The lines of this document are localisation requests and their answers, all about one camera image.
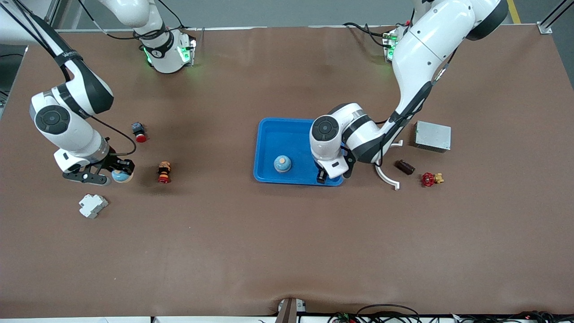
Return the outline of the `white circuit breaker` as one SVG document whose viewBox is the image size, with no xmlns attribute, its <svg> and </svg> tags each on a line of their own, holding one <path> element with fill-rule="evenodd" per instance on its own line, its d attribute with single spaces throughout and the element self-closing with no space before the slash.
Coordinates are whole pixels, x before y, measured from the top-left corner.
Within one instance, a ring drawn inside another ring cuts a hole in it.
<svg viewBox="0 0 574 323">
<path fill-rule="evenodd" d="M 109 202 L 103 196 L 86 194 L 78 204 L 80 205 L 80 214 L 86 218 L 94 219 L 103 208 L 108 206 Z"/>
</svg>

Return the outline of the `blue plastic tray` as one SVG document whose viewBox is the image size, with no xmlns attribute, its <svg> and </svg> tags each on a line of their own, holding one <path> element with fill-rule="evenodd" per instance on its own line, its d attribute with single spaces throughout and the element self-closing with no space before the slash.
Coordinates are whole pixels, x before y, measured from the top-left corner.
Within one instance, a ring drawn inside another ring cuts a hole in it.
<svg viewBox="0 0 574 323">
<path fill-rule="evenodd" d="M 313 119 L 262 119 L 258 125 L 254 178 L 263 183 L 320 186 L 309 144 L 312 123 Z M 274 167 L 279 156 L 291 161 L 291 168 L 286 172 L 278 172 Z"/>
</svg>

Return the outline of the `brown table cover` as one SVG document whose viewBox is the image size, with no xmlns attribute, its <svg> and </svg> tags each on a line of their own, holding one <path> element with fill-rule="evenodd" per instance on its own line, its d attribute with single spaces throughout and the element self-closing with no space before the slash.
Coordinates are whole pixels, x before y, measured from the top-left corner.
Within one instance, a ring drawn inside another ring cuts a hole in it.
<svg viewBox="0 0 574 323">
<path fill-rule="evenodd" d="M 64 37 L 113 89 L 99 117 L 150 138 L 128 183 L 62 178 L 28 106 L 63 76 L 27 49 L 0 120 L 0 318 L 265 315 L 286 297 L 310 311 L 574 313 L 574 90 L 534 25 L 459 47 L 416 115 L 450 126 L 452 148 L 390 149 L 397 192 L 361 163 L 334 188 L 253 176 L 263 118 L 347 102 L 376 121 L 393 112 L 392 70 L 357 31 L 207 31 L 174 75 L 133 41 Z M 423 186 L 426 172 L 444 182 Z M 94 219 L 79 212 L 86 194 L 109 202 Z"/>
</svg>

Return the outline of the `grey metal power supply box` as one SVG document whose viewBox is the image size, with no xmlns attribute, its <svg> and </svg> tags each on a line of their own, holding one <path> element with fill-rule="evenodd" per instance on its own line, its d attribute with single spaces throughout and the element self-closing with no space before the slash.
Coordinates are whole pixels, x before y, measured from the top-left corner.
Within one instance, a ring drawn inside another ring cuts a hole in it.
<svg viewBox="0 0 574 323">
<path fill-rule="evenodd" d="M 445 153 L 451 150 L 452 129 L 449 126 L 418 121 L 415 126 L 414 147 Z"/>
</svg>

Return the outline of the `white curved plastic bracket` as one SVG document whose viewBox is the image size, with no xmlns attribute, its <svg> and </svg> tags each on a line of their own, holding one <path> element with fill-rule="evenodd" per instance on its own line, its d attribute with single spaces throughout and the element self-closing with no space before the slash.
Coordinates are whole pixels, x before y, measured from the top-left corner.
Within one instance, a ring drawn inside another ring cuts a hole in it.
<svg viewBox="0 0 574 323">
<path fill-rule="evenodd" d="M 390 148 L 393 147 L 402 147 L 404 145 L 404 141 L 400 140 L 397 142 L 394 142 L 390 145 Z M 375 163 L 374 165 L 374 169 L 377 172 L 379 178 L 381 178 L 381 180 L 383 180 L 383 182 L 386 182 L 387 184 L 393 186 L 393 189 L 395 191 L 398 191 L 400 189 L 400 182 L 392 180 L 391 178 L 389 178 L 386 174 L 384 174 L 383 170 L 381 169 L 381 161 L 382 159 L 379 159 L 378 164 Z"/>
</svg>

